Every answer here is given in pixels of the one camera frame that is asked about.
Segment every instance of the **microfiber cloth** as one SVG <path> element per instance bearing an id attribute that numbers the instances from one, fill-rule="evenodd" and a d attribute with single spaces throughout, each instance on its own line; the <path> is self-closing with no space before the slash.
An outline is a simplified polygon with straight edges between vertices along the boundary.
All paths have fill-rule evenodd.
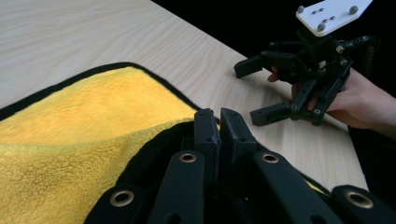
<path id="1" fill-rule="evenodd" d="M 143 145 L 197 109 L 135 63 L 93 68 L 1 109 L 1 223 L 82 223 Z"/>

